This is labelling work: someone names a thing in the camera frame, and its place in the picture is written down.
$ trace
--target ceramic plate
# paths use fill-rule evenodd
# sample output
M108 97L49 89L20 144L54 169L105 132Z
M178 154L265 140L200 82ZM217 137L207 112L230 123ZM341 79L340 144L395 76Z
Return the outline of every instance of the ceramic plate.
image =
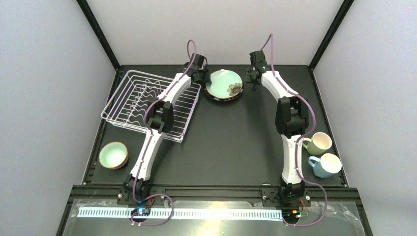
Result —
M127 148L120 142L112 142L101 149L98 161L109 169L117 169L127 162Z
M243 92L240 76L231 70L218 70L210 75L211 83L205 90L215 100L231 100Z

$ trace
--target mug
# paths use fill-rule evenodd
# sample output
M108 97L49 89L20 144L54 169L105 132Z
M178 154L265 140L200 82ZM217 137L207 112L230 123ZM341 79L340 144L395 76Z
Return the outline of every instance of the mug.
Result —
M326 153L321 158L310 156L308 163L313 167L314 175L320 178L332 176L342 169L340 159L331 153Z
M313 156L324 153L332 145L330 136L323 132L315 133L311 139L304 138L302 142L303 147L305 147L305 149L307 149L307 152Z

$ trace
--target mug handle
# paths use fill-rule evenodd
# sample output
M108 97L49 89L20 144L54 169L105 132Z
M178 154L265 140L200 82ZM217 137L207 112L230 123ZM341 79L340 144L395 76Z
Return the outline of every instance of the mug handle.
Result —
M302 141L302 146L303 146L305 149L307 149L307 145L305 145L305 144L304 144L304 141L306 141L306 142L311 142L311 139L309 139L309 138L304 138L304 139L303 139L303 141Z
M308 158L308 163L310 164L310 166L311 167L315 167L316 165L317 165L317 163L319 163L320 162L320 158L317 158L317 157L315 157L315 156L310 156L309 158Z

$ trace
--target black tabletop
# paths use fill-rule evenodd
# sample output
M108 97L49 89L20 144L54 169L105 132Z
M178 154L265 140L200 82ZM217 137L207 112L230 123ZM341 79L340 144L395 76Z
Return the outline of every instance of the black tabletop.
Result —
M210 71L232 70L244 78L247 65L210 65ZM178 65L129 65L134 69L173 78ZM315 132L329 133L320 106L318 92L307 66L276 66L281 77L300 95L308 99L316 113ZM264 87L252 91L244 85L242 96L229 102L217 102L203 91L182 143L164 140L151 172L153 184L176 185L260 185L278 184L283 169L282 140L275 128L276 101ZM92 183L122 183L130 173L140 153L145 135L106 125L104 145L119 141L129 151L128 164L119 170L108 170L98 162ZM335 154L332 147L329 153ZM307 163L309 154L303 150L302 171L307 180L326 186L345 183L341 174L320 179L313 175Z

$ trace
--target black frame pole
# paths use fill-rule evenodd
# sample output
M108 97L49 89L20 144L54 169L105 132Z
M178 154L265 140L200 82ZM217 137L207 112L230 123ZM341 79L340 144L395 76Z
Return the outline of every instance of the black frame pole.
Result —
M94 14L92 13L89 4L87 3L86 0L77 0L77 2L81 10L84 12L84 15L86 16L87 20L89 21L92 30L94 31L95 35L98 38L98 41L100 41L101 46L103 47L104 51L109 57L109 60L112 63L113 67L115 68L115 70L118 70L120 68L120 64L117 61L117 58L115 54L113 53L113 50L109 45L109 42L107 42L107 39L104 36L104 33L100 28L100 25L98 24L96 18L94 17Z
M339 11L337 12L336 16L333 19L333 22L328 28L327 33L322 40L322 43L320 44L313 59L310 62L310 65L308 66L311 71L313 71L316 68L317 64L319 63L320 58L322 58L323 54L325 53L327 46L329 45L331 39L333 38L340 24L342 23L343 18L345 18L346 13L348 13L349 8L351 7L353 1L354 0L343 1L342 5L339 8Z

